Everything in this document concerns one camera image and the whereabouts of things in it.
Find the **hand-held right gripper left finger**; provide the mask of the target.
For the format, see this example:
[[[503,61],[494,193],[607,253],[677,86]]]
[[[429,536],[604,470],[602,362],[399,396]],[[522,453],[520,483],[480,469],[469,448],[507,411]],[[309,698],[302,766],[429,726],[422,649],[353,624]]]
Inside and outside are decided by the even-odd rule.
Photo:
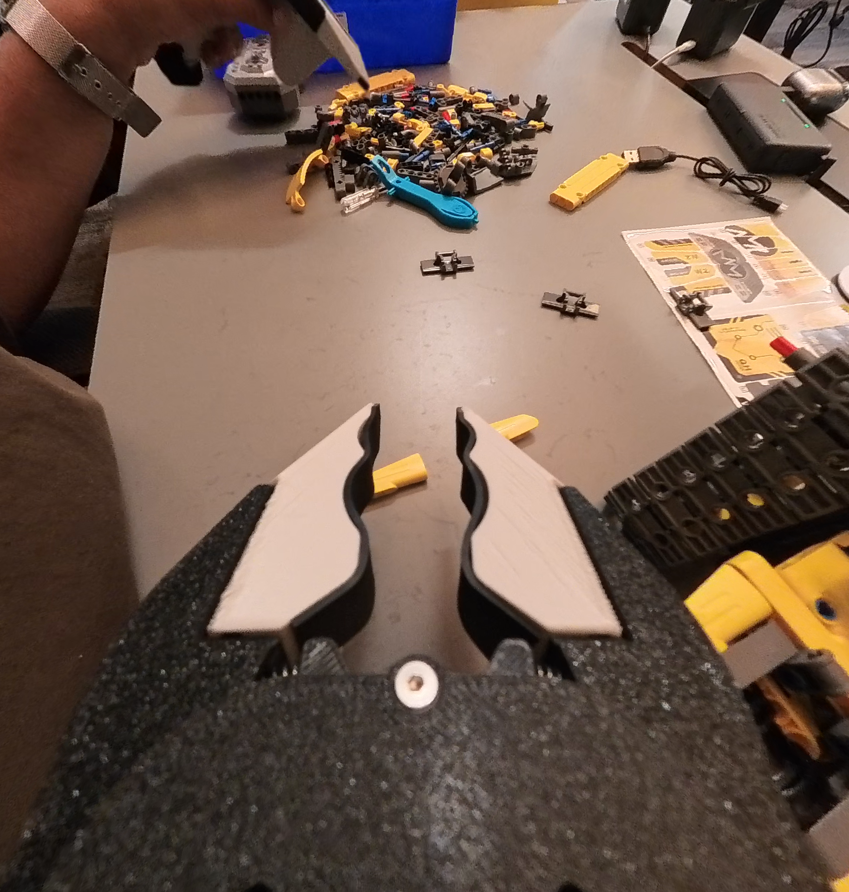
[[[381,410],[368,403],[276,477],[219,597],[212,638],[266,638],[297,662],[304,644],[342,646],[374,608],[362,518],[374,494]]]

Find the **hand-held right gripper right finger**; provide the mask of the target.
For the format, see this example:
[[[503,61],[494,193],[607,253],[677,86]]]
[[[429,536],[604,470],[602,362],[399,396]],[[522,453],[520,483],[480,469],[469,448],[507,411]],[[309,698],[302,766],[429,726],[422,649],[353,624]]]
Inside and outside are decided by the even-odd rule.
[[[507,640],[537,656],[563,643],[619,640],[622,620],[564,487],[468,407],[456,411],[460,498],[467,510],[457,609],[478,651]]]

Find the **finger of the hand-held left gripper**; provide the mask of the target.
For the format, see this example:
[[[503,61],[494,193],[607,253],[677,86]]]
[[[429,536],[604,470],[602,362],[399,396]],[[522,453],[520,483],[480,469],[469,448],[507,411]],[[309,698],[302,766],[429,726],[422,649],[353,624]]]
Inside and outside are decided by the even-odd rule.
[[[323,65],[335,61],[362,88],[370,88],[370,77],[366,70],[361,51],[348,28],[327,2],[313,1],[314,10],[321,22],[316,28],[317,38],[325,55],[318,61],[312,72],[319,72]]]
[[[271,53],[276,75],[284,83],[302,83],[325,55],[317,38],[321,22],[313,1],[273,2]]]

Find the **pile of small building pieces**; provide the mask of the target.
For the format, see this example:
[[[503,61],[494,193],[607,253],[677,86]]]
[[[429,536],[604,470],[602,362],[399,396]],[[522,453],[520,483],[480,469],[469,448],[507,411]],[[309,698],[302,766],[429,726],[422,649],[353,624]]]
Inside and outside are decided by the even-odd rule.
[[[471,203],[507,181],[529,177],[536,168],[533,141],[553,129],[546,119],[549,98],[537,95],[534,105],[523,106],[524,113],[518,111],[520,104],[516,94],[419,84],[412,72],[394,70],[376,76],[369,92],[358,84],[339,88],[330,105],[315,108],[316,124],[288,130],[285,139],[289,146],[311,146],[307,155],[317,149],[327,154],[329,164],[321,171],[338,202],[380,186],[380,198],[403,203],[386,194],[366,165],[380,155],[397,174],[423,188]],[[291,175],[301,162],[289,167]]]

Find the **person's left forearm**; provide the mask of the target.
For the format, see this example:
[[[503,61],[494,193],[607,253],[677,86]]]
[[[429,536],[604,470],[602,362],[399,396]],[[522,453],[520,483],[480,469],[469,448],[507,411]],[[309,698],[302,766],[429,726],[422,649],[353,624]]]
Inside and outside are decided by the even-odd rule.
[[[49,301],[114,121],[11,29],[0,37],[0,342]]]

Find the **person's left hand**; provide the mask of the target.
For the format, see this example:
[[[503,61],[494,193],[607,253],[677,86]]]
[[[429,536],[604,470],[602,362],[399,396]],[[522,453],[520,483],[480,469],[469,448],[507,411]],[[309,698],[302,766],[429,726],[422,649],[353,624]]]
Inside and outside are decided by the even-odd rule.
[[[273,24],[269,1],[46,1],[51,15],[122,80],[178,44],[210,68],[241,49],[238,24]]]

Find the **grey toy motor block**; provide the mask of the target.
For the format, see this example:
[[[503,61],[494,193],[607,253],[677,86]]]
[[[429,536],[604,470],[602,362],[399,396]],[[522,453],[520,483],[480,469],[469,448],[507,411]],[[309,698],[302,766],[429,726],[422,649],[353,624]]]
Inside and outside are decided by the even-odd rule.
[[[236,113],[247,121],[273,124],[299,111],[299,89],[276,75],[268,35],[245,39],[222,80]]]

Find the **blue plastic bin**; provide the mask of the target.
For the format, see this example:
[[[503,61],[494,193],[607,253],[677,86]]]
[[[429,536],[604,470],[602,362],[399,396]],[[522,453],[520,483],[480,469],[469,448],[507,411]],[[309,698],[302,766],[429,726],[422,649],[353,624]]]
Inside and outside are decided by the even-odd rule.
[[[327,1],[357,43],[368,70],[449,61],[455,1]]]

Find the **yellow curved building piece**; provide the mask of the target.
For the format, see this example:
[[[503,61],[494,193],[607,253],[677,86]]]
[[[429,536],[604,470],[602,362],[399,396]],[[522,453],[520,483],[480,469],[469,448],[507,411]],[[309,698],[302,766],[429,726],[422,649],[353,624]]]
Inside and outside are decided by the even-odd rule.
[[[312,171],[320,171],[329,164],[328,156],[321,149],[314,150],[297,167],[286,187],[285,204],[293,213],[303,213],[306,202],[303,197],[303,188],[307,181],[307,175]]]

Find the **black toy track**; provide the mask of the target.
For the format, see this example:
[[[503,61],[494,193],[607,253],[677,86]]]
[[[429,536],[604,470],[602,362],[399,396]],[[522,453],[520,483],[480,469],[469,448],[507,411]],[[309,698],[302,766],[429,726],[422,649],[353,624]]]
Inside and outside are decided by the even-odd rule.
[[[849,531],[849,345],[624,479],[605,515],[664,572]]]

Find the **person's brown shirt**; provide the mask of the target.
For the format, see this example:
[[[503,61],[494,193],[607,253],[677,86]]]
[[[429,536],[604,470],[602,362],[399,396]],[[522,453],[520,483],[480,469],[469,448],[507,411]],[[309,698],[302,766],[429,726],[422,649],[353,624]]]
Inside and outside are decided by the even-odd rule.
[[[0,346],[0,868],[137,603],[101,405]]]

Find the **yellow toy vehicle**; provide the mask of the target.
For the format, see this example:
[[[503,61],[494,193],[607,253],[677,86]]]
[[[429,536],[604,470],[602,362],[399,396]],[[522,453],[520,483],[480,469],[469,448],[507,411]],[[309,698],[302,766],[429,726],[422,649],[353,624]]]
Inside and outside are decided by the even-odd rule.
[[[849,531],[776,565],[742,552],[685,605],[744,694],[830,886],[849,891]]]

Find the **yellow long building beam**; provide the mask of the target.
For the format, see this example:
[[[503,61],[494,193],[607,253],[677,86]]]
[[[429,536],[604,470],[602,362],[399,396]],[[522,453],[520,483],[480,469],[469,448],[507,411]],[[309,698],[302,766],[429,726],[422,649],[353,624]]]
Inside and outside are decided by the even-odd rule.
[[[625,158],[606,153],[589,162],[561,183],[549,196],[549,202],[564,211],[572,212],[585,205],[630,167]]]

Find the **yellow black sticker sheet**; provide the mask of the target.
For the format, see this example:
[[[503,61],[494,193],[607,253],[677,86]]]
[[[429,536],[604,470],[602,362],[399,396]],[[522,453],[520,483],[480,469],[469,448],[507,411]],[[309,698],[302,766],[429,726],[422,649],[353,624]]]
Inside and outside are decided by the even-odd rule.
[[[849,302],[769,217],[621,237],[736,406],[792,375],[775,338],[816,357],[849,343]],[[703,293],[707,331],[676,311],[674,286]]]

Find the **black power adapter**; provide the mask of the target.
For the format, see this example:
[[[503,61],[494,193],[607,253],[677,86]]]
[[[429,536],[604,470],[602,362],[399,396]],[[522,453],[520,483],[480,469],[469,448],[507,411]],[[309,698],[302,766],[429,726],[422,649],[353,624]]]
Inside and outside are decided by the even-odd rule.
[[[806,176],[832,150],[798,106],[765,79],[724,79],[715,86],[706,107],[753,173]]]

